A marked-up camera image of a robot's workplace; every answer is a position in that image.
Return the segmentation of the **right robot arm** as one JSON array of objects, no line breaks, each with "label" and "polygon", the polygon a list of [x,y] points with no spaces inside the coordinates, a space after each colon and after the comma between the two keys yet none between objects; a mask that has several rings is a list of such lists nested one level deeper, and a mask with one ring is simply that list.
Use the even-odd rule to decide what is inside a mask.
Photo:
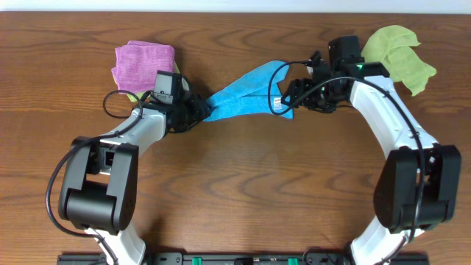
[{"label": "right robot arm", "polygon": [[292,81],[281,102],[332,113],[349,102],[366,120],[386,158],[373,195],[375,216],[352,240],[343,264],[391,264],[417,236],[453,218],[461,154],[441,145],[411,115],[381,63],[358,52],[315,52],[302,62],[309,78]]}]

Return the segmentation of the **blue microfiber cloth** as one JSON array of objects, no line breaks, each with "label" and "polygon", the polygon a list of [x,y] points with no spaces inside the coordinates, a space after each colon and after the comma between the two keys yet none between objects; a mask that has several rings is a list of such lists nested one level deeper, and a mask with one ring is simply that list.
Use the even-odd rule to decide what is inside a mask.
[{"label": "blue microfiber cloth", "polygon": [[207,100],[211,115],[206,122],[252,114],[272,114],[268,104],[268,87],[273,73],[283,61],[273,60],[246,73]]}]

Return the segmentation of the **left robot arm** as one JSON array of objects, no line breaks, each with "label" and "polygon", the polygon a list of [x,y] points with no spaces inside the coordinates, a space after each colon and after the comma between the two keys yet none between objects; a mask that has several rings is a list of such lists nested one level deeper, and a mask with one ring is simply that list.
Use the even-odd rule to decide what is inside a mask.
[{"label": "left robot arm", "polygon": [[64,173],[57,213],[71,235],[94,239],[105,264],[142,264],[146,244],[132,217],[140,156],[169,133],[186,133],[210,115],[199,95],[181,99],[145,93],[123,122],[108,133],[79,136],[52,176]]}]

